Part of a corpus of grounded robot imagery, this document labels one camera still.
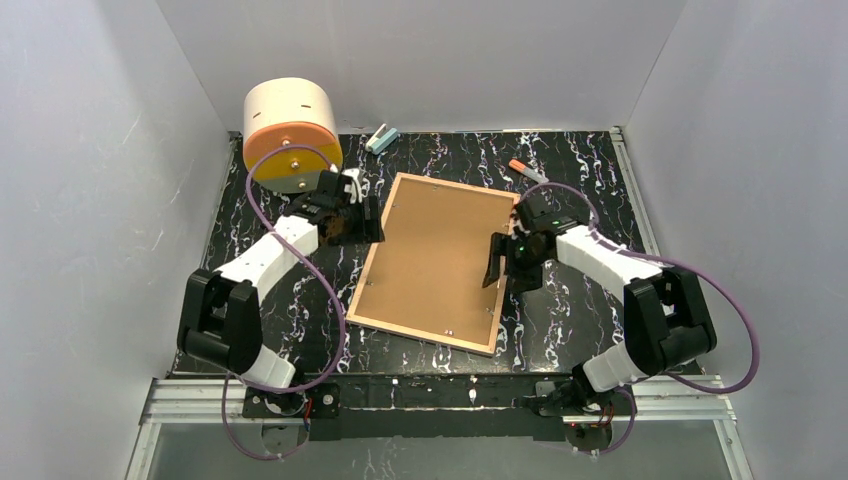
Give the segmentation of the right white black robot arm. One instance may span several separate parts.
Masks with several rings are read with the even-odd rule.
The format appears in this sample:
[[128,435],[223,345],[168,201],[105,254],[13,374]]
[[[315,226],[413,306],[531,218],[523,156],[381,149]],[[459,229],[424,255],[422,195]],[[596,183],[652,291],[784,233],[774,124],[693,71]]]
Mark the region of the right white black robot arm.
[[610,404],[618,387],[662,374],[712,351],[717,336],[697,275],[660,267],[603,245],[586,223],[540,198],[514,205],[509,233],[490,237],[483,286],[504,281],[523,293],[541,288],[543,266],[557,261],[588,276],[623,306],[623,339],[523,400],[540,416]]

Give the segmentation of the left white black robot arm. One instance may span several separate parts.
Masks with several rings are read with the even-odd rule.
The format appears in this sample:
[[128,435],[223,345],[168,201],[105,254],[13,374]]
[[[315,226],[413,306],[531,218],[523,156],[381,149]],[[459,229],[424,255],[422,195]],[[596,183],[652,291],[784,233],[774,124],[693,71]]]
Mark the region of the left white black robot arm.
[[319,247],[383,241],[379,199],[364,192],[362,177],[358,168],[321,172],[316,189],[290,201],[244,253],[214,270],[195,270],[186,283],[179,352],[274,394],[300,393],[323,382],[341,355],[316,379],[293,385],[294,365],[264,343],[260,307],[296,264],[317,270],[308,257]]

